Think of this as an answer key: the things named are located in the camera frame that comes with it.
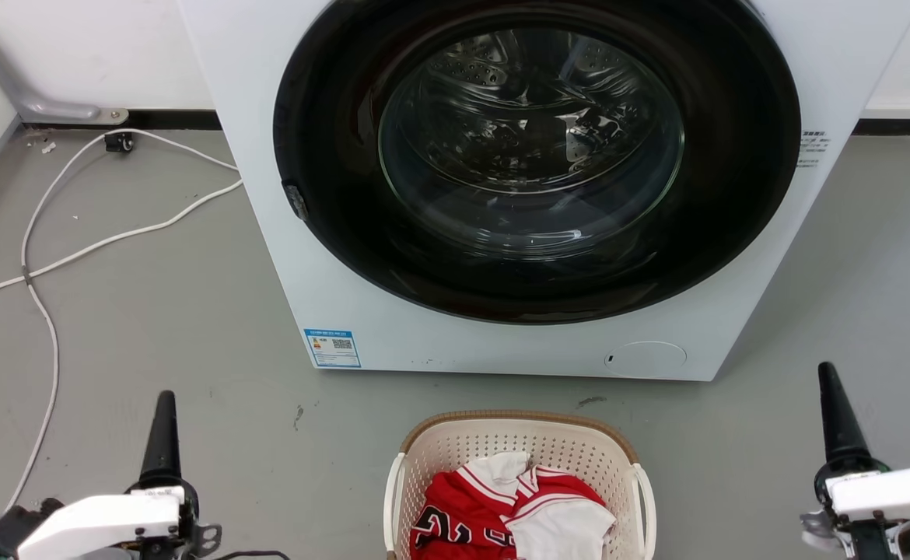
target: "black cable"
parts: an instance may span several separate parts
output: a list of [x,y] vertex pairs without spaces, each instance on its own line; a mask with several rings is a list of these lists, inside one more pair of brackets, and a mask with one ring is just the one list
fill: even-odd
[[243,556],[278,556],[282,560],[290,560],[285,554],[278,552],[278,550],[241,550],[239,552],[231,552],[230,554],[224,554],[219,558],[213,558],[212,560],[231,560],[232,558],[241,558]]

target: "gray floor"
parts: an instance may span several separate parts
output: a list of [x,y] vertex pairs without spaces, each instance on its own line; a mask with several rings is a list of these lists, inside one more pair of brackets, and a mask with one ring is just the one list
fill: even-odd
[[[229,158],[216,132],[171,138]],[[0,281],[44,188],[91,134],[0,157]],[[53,199],[34,267],[163,221],[233,173],[142,142],[94,152]],[[834,359],[874,450],[910,467],[910,138],[854,138],[722,375],[708,385],[317,372],[242,191],[37,281],[61,336],[61,394],[24,503],[120,492],[156,393],[178,394],[184,470],[225,550],[381,558],[383,482],[416,422],[465,408],[579,412],[629,436],[659,507],[657,558],[825,558],[799,539],[822,462],[815,366]],[[50,383],[26,290],[0,293],[0,509]],[[589,397],[603,401],[580,407]]]

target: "brown basket rim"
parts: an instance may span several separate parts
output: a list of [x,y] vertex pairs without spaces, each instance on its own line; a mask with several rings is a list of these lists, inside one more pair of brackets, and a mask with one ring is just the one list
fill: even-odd
[[578,425],[580,428],[595,429],[613,439],[614,442],[621,447],[621,450],[625,452],[629,462],[632,462],[632,464],[639,463],[639,454],[635,452],[632,444],[629,443],[625,436],[622,436],[621,432],[615,429],[614,426],[597,421],[597,419],[593,418],[575,417],[575,415],[559,415],[555,414],[555,412],[539,411],[501,410],[443,412],[443,414],[433,415],[433,417],[427,418],[425,421],[420,422],[416,428],[410,430],[406,439],[403,439],[403,443],[401,444],[401,447],[399,447],[399,450],[402,454],[408,453],[410,446],[412,446],[415,439],[417,439],[421,433],[426,432],[427,429],[433,428],[435,425],[441,425],[441,423],[445,422],[467,421],[467,419],[526,419],[526,421],[566,423],[566,425]]

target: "red and white clothing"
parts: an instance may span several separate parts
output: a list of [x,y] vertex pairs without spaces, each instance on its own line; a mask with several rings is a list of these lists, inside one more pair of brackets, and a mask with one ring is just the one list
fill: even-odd
[[615,518],[590,486],[527,453],[434,476],[410,530],[413,560],[600,560]]

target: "front-loading washing machine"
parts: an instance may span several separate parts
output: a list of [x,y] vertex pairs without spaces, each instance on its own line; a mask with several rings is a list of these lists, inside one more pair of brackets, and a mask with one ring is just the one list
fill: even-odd
[[711,380],[910,0],[180,0],[317,368]]

